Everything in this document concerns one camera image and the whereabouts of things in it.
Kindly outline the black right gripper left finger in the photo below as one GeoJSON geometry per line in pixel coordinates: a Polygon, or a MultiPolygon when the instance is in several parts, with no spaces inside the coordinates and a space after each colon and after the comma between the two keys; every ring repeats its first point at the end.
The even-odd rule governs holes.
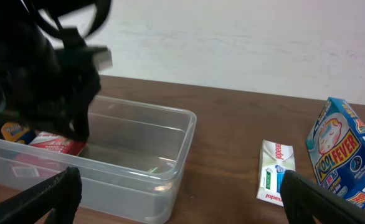
{"type": "Polygon", "coordinates": [[[50,177],[0,203],[0,224],[35,223],[44,215],[46,223],[72,224],[82,200],[82,180],[76,167],[50,177]]]}

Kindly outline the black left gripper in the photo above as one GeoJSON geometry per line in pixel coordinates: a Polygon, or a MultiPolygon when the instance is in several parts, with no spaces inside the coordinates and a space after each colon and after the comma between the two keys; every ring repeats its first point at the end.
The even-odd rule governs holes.
{"type": "Polygon", "coordinates": [[[96,9],[92,34],[111,0],[0,0],[0,139],[8,122],[77,141],[89,137],[88,107],[101,88],[95,61],[110,51],[87,45],[77,28],[59,22],[87,6],[96,9]]]}

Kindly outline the clear plastic container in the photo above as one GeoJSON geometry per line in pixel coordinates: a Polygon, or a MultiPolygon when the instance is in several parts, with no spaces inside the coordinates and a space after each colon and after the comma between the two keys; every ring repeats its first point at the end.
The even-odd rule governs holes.
{"type": "Polygon", "coordinates": [[[88,111],[90,135],[78,156],[0,140],[0,185],[17,190],[43,178],[18,178],[18,154],[76,167],[81,206],[143,223],[172,213],[192,142],[196,115],[188,110],[99,96],[88,111]]]}

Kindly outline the blue KoolFever box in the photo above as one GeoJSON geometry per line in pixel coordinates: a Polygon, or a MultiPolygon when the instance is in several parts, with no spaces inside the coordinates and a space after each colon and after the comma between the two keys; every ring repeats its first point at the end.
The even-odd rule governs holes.
{"type": "Polygon", "coordinates": [[[365,124],[345,100],[326,100],[306,146],[318,185],[365,208],[365,124]]]}

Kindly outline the white Panadol box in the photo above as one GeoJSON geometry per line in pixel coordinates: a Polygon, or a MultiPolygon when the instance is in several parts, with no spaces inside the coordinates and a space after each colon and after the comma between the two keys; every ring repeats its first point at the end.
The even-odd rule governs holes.
{"type": "Polygon", "coordinates": [[[286,170],[295,170],[293,147],[263,140],[260,148],[257,198],[282,207],[280,187],[286,170]]]}

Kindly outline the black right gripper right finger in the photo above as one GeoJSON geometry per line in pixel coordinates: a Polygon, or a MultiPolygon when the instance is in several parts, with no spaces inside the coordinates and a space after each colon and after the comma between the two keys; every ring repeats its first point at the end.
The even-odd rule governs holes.
{"type": "Polygon", "coordinates": [[[365,211],[287,170],[280,187],[288,222],[327,224],[365,224],[365,211]]]}

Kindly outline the black bottle with white cap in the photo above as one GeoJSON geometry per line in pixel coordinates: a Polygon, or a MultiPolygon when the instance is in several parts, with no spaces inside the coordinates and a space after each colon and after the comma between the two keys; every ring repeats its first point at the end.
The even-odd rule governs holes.
{"type": "Polygon", "coordinates": [[[15,122],[0,121],[0,139],[20,144],[30,144],[36,132],[15,122]]]}

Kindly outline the red orange medicine box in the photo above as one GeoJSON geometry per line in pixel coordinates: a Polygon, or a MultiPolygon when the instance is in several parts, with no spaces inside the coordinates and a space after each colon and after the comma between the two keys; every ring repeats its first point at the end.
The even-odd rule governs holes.
{"type": "MultiPolygon", "coordinates": [[[[84,149],[86,143],[86,141],[71,140],[42,131],[29,143],[29,145],[51,152],[78,156],[84,149]]],[[[52,159],[44,159],[43,157],[18,154],[15,157],[15,160],[16,162],[11,169],[18,178],[47,179],[64,170],[63,165],[60,162],[52,159]]]]}

